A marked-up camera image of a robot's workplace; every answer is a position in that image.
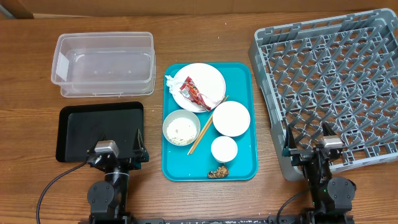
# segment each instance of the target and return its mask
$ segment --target wooden table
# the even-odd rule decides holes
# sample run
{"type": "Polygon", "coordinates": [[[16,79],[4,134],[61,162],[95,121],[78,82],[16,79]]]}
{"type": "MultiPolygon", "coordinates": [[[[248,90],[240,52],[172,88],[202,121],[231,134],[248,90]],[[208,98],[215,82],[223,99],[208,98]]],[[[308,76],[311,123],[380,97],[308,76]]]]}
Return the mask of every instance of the wooden table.
{"type": "MultiPolygon", "coordinates": [[[[145,108],[150,162],[131,175],[127,210],[137,218],[244,218],[275,215],[306,182],[286,181],[270,135],[264,99],[254,88],[259,170],[245,182],[171,182],[161,165],[164,72],[180,62],[242,62],[255,30],[337,16],[344,12],[233,14],[222,16],[102,17],[0,21],[0,224],[35,223],[37,200],[57,175],[76,164],[55,160],[58,114],[67,105],[140,101],[145,108]],[[76,32],[149,31],[154,35],[157,80],[151,96],[64,98],[50,81],[59,35],[76,32]]],[[[344,172],[358,189],[357,223],[393,223],[398,205],[398,162],[344,172]]],[[[56,182],[41,209],[42,223],[87,220],[88,188],[103,173],[83,167],[56,182]]],[[[310,206],[310,197],[292,202],[284,214],[310,206]]]]}

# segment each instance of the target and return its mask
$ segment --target teal tray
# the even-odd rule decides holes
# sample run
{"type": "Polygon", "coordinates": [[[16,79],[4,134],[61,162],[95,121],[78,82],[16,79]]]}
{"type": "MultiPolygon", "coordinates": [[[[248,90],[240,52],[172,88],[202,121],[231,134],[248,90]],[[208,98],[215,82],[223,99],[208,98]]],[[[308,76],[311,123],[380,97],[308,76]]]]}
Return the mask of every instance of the teal tray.
{"type": "MultiPolygon", "coordinates": [[[[211,155],[211,143],[221,134],[212,124],[192,155],[187,156],[192,144],[174,146],[162,135],[162,170],[164,175],[172,181],[223,181],[249,180],[258,170],[256,122],[254,120],[254,103],[251,85],[250,69],[242,63],[208,63],[223,74],[226,83],[228,101],[243,104],[250,113],[250,127],[241,136],[233,138],[238,144],[238,155],[226,165],[229,175],[224,179],[209,179],[207,173],[217,170],[220,165],[211,155]]],[[[178,63],[166,70],[166,75],[174,75],[187,63],[178,63]]],[[[181,109],[169,93],[164,81],[163,120],[171,112],[181,109]]],[[[196,113],[201,128],[206,124],[211,112],[196,113]]]]}

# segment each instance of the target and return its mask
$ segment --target chopsticks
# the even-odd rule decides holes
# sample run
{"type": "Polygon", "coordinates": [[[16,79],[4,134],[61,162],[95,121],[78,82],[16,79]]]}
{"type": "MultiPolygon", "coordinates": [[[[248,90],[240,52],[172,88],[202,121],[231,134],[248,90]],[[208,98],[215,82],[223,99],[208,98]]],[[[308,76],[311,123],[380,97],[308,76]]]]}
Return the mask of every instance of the chopsticks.
{"type": "MultiPolygon", "coordinates": [[[[228,99],[228,96],[224,97],[223,101],[220,104],[224,103],[226,101],[226,99],[228,99]]],[[[194,152],[194,150],[197,148],[199,142],[201,141],[202,137],[206,134],[207,129],[209,129],[210,125],[213,123],[213,113],[214,113],[214,111],[211,113],[209,120],[207,120],[205,126],[200,131],[197,140],[193,143],[193,145],[192,145],[191,149],[188,151],[187,155],[192,154],[194,152]]]]}

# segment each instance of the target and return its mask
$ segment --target black tray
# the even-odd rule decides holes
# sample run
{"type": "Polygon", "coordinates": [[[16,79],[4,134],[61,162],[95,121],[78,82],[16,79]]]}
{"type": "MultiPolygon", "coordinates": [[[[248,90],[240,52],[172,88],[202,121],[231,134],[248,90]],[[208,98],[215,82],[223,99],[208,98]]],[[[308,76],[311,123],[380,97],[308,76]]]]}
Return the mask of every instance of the black tray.
{"type": "Polygon", "coordinates": [[[64,107],[55,157],[59,162],[83,162],[87,150],[98,141],[113,140],[119,158],[129,158],[138,129],[144,138],[144,106],[140,102],[64,107]]]}

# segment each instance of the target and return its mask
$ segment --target dish rack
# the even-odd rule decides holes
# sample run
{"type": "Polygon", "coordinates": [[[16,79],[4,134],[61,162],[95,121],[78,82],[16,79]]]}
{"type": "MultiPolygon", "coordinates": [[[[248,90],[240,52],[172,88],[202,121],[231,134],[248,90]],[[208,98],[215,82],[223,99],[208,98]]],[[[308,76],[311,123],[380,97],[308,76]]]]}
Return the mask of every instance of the dish rack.
{"type": "Polygon", "coordinates": [[[390,9],[259,29],[249,57],[287,180],[284,120],[297,147],[312,148],[328,123],[344,140],[332,172],[398,160],[398,19],[390,9]]]}

